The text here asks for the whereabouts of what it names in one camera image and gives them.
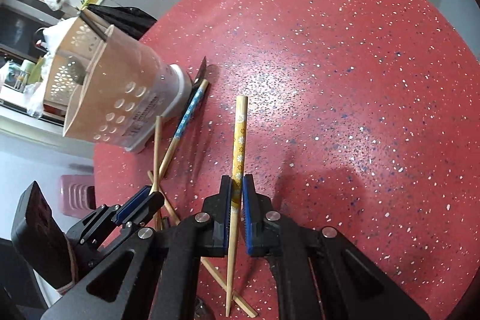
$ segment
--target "round table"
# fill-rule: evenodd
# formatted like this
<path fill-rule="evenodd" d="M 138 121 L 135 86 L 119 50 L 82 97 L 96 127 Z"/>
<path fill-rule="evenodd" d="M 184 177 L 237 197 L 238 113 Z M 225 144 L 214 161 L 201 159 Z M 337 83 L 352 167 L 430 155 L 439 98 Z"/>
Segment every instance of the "round table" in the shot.
<path fill-rule="evenodd" d="M 142 41 L 192 77 L 208 60 L 211 87 L 162 182 L 181 217 L 231 173 L 235 96 L 248 95 L 245 172 L 257 190 L 298 224 L 337 227 L 433 320 L 450 313 L 480 253 L 480 75 L 435 7 L 181 0 Z M 97 199 L 123 203 L 149 184 L 152 156 L 153 143 L 138 155 L 95 146 Z M 214 263 L 225 275 L 226 259 Z M 278 316 L 268 266 L 243 244 L 235 288 L 261 319 Z M 204 269 L 198 294 L 223 316 Z"/>

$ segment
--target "wooden chopstick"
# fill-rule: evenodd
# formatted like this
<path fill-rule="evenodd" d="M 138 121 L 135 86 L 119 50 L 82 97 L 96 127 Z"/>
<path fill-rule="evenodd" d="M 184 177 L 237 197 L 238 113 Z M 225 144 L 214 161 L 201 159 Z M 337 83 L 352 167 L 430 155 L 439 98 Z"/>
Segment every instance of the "wooden chopstick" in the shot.
<path fill-rule="evenodd" d="M 160 141 L 162 140 L 162 117 L 157 116 L 155 119 L 155 136 L 154 136 L 154 143 L 153 143 L 153 172 L 154 172 L 154 180 L 152 183 L 152 190 L 151 192 L 158 191 L 158 186 L 160 183 L 158 182 L 158 169 L 159 169 L 159 162 L 158 162 L 158 150 L 160 149 Z M 154 224 L 155 229 L 157 231 L 162 230 L 162 213 L 160 209 L 154 216 Z"/>
<path fill-rule="evenodd" d="M 203 98 L 203 94 L 205 93 L 205 90 L 207 89 L 207 87 L 208 87 L 208 80 L 204 79 L 201 82 L 197 92 L 193 96 L 193 99 L 190 102 L 190 105 L 188 106 L 188 109 L 185 115 L 183 116 L 182 121 L 180 122 L 180 125 L 178 126 L 178 129 L 175 132 L 175 135 L 173 136 L 173 139 L 169 145 L 169 149 L 166 151 L 165 157 L 162 160 L 162 164 L 160 164 L 160 168 L 158 169 L 158 183 L 160 183 L 163 177 L 165 176 L 165 172 L 167 171 L 167 168 L 173 159 L 173 156 L 175 154 L 175 151 L 177 150 L 178 144 L 180 143 L 180 139 L 183 135 L 183 132 L 185 131 L 185 128 L 187 127 L 187 124 L 190 121 L 191 116 L 193 115 L 196 107 L 201 102 Z"/>
<path fill-rule="evenodd" d="M 153 172 L 149 171 L 147 174 L 148 174 L 148 177 L 150 178 L 150 181 L 153 183 L 153 180 L 154 180 Z M 158 190 L 163 194 L 165 198 L 165 209 L 170 215 L 171 222 L 177 226 L 178 224 L 180 224 L 179 217 L 177 216 L 172 205 L 170 204 L 167 196 L 163 192 L 161 186 L 158 186 Z M 203 257 L 200 258 L 200 262 L 205 266 L 207 271 L 210 273 L 213 279 L 217 281 L 220 287 L 223 290 L 227 291 L 227 284 L 225 283 L 222 277 L 222 274 L 220 274 L 220 271 L 218 271 L 207 258 L 203 258 Z M 248 303 L 236 291 L 233 291 L 233 300 L 249 317 L 253 318 L 258 316 L 258 313 L 250 305 L 248 305 Z"/>
<path fill-rule="evenodd" d="M 226 303 L 225 316 L 230 316 L 233 298 L 233 278 L 239 234 L 240 208 L 242 203 L 242 179 L 245 162 L 245 140 L 247 136 L 248 97 L 239 95 L 235 110 L 235 132 L 233 139 L 232 187 L 230 207 L 229 252 L 226 260 Z"/>
<path fill-rule="evenodd" d="M 90 29 L 92 29 L 92 31 L 99 37 L 99 39 L 106 43 L 108 39 L 107 35 L 100 30 L 97 24 L 95 24 L 95 22 L 93 22 L 83 10 L 80 10 L 78 16 L 83 22 L 87 24 Z"/>

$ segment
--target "knife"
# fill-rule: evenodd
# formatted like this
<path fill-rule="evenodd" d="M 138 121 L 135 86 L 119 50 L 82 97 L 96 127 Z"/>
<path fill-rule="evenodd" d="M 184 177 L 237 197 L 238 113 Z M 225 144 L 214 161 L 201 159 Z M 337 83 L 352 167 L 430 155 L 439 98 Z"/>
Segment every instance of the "knife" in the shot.
<path fill-rule="evenodd" d="M 198 88 L 200 87 L 200 84 L 202 83 L 202 80 L 205 78 L 205 73 L 207 70 L 207 58 L 206 56 L 203 58 L 202 63 L 200 64 L 200 67 L 198 68 L 197 76 L 195 77 L 195 80 L 193 82 L 193 85 L 191 86 L 191 93 L 190 97 L 188 98 L 187 103 L 185 104 L 185 108 L 183 109 L 183 112 L 180 116 L 180 121 L 178 122 L 177 129 L 180 126 L 180 122 L 182 122 L 182 118 L 187 112 L 188 105 L 190 105 L 190 102 L 194 98 L 195 93 L 197 92 Z"/>

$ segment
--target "pink stool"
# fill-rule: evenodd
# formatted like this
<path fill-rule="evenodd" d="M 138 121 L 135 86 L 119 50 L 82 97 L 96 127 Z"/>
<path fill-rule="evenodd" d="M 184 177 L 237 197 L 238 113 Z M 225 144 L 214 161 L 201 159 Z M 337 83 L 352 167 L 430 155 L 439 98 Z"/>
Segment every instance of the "pink stool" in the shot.
<path fill-rule="evenodd" d="M 60 177 L 60 209 L 66 216 L 82 219 L 94 211 L 95 183 L 93 175 Z"/>

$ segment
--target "metal screw head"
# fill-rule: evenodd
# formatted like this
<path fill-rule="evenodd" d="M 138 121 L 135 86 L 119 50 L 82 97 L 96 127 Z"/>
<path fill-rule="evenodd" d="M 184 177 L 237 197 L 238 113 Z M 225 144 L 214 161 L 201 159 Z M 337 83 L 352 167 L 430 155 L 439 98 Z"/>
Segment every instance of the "metal screw head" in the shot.
<path fill-rule="evenodd" d="M 195 215 L 195 221 L 198 223 L 206 223 L 209 219 L 210 219 L 210 215 L 203 211 Z"/>
<path fill-rule="evenodd" d="M 153 235 L 152 228 L 142 228 L 138 230 L 138 237 L 141 239 L 148 239 L 151 235 Z"/>
<path fill-rule="evenodd" d="M 334 238 L 337 236 L 337 230 L 331 226 L 326 226 L 325 228 L 322 229 L 322 235 L 325 236 L 326 238 Z"/>
<path fill-rule="evenodd" d="M 268 221 L 278 221 L 280 217 L 280 213 L 278 213 L 277 211 L 268 211 L 267 213 L 265 213 L 265 218 Z"/>

